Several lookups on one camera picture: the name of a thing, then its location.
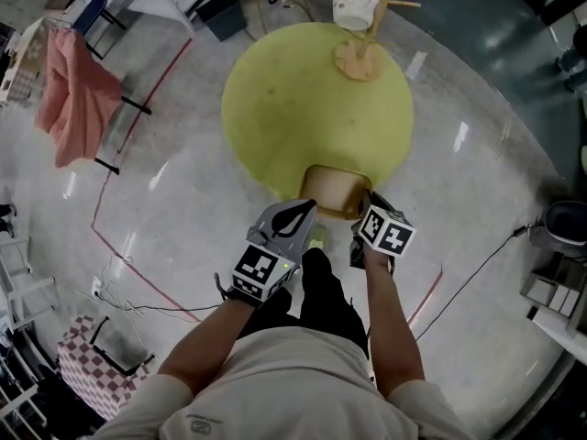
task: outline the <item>black cable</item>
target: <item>black cable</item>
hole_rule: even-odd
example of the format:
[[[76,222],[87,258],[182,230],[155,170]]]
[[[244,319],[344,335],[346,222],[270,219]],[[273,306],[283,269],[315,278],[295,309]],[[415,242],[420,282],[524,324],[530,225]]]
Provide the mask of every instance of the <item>black cable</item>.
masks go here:
[[[141,309],[146,309],[146,310],[161,310],[164,312],[200,312],[203,310],[211,310],[212,308],[217,308],[218,306],[220,306],[219,304],[213,304],[211,306],[203,306],[202,308],[191,308],[191,309],[181,309],[181,308],[160,308],[159,306],[148,306],[146,304],[141,304],[140,306],[134,306],[132,305],[132,303],[130,303],[132,305],[132,308],[124,308],[122,306],[119,306],[115,303],[112,303],[110,301],[108,301],[106,298],[102,298],[100,295],[95,295],[97,298],[99,298],[100,300],[102,300],[103,302],[108,303],[110,306],[114,306],[115,308],[117,308],[118,310],[122,310],[125,312],[132,312],[134,310],[141,310]]]
[[[500,252],[505,245],[507,245],[508,241],[512,238],[515,237],[519,237],[521,235],[524,234],[524,232],[529,228],[530,226],[521,226],[520,228],[517,228],[514,233],[512,233],[503,243],[500,247],[498,247],[490,256],[489,258],[487,258],[482,264],[481,266],[479,266],[479,268],[477,268],[477,270],[475,270],[475,272],[465,281],[465,283],[463,283],[459,290],[452,296],[452,298],[449,300],[449,302],[447,304],[444,305],[444,308],[442,308],[442,310],[440,311],[440,313],[437,315],[436,318],[434,318],[432,320],[432,322],[426,327],[426,329],[424,330],[424,332],[422,334],[420,334],[415,340],[416,342],[420,340],[420,337],[422,337],[427,331],[428,329],[430,329],[430,326],[432,326],[440,316],[442,316],[442,314],[444,313],[444,311],[449,307],[449,305],[453,302],[453,300],[455,298],[457,298],[457,296],[459,295],[459,293],[469,284],[470,281],[473,280],[473,278],[481,271],[481,269],[483,269],[483,267],[485,267],[485,264],[487,264],[489,262],[489,260],[495,256],[498,252]]]

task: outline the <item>white t-shirt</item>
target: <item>white t-shirt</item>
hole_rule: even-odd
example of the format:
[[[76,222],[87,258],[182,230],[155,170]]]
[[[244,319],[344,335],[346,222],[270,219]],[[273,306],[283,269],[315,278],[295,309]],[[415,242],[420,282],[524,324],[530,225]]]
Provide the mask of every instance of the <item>white t-shirt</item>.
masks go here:
[[[266,329],[237,341],[195,399],[171,376],[145,380],[94,439],[471,439],[436,385],[408,381],[385,400],[367,367],[345,338]]]

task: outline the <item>pink checkered bag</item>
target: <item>pink checkered bag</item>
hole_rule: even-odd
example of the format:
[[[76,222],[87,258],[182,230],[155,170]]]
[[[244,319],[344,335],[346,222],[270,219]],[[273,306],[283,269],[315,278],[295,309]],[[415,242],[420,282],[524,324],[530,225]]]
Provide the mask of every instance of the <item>pink checkered bag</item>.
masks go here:
[[[90,337],[94,320],[78,317],[57,345],[61,376],[86,404],[109,421],[128,404],[134,392],[152,372],[154,356],[124,370],[100,347],[94,344],[108,317]]]

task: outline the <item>power strip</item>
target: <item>power strip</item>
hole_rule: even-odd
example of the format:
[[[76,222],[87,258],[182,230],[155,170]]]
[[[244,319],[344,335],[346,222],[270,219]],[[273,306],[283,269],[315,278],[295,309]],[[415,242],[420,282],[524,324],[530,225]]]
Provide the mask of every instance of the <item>power strip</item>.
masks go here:
[[[102,282],[102,279],[100,279],[97,275],[94,275],[94,278],[92,279],[92,296],[94,299],[100,295],[104,287],[105,285]]]

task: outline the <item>hand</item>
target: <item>hand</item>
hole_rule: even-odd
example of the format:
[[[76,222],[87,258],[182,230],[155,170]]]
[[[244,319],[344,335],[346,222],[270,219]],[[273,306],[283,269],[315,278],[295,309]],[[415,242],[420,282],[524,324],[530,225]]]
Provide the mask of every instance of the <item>hand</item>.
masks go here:
[[[376,251],[372,247],[370,247],[367,243],[363,245],[363,254],[364,254],[364,262],[365,267],[367,266],[384,266],[386,269],[388,268],[389,257],[386,254],[383,254],[380,251]]]

